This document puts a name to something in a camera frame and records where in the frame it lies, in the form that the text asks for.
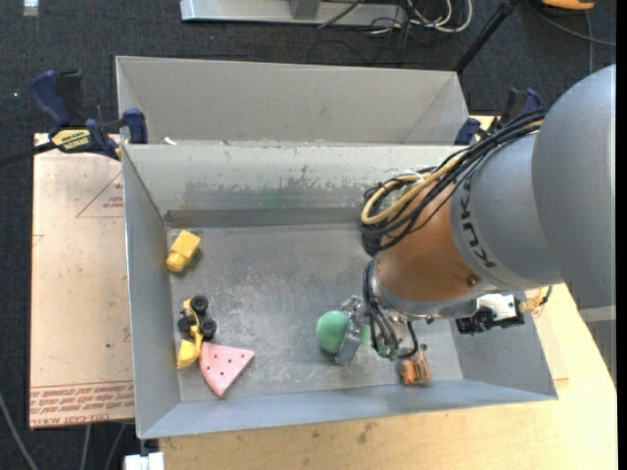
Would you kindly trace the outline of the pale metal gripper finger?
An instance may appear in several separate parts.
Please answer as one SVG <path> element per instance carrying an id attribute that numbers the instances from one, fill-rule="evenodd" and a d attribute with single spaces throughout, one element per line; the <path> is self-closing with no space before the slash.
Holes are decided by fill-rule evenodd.
<path id="1" fill-rule="evenodd" d="M 341 303 L 341 310 L 347 315 L 351 322 L 364 323 L 365 303 L 362 297 L 351 296 Z"/>
<path id="2" fill-rule="evenodd" d="M 338 353 L 335 355 L 335 363 L 339 366 L 349 366 L 362 345 L 362 326 L 350 322 L 344 334 Z"/>

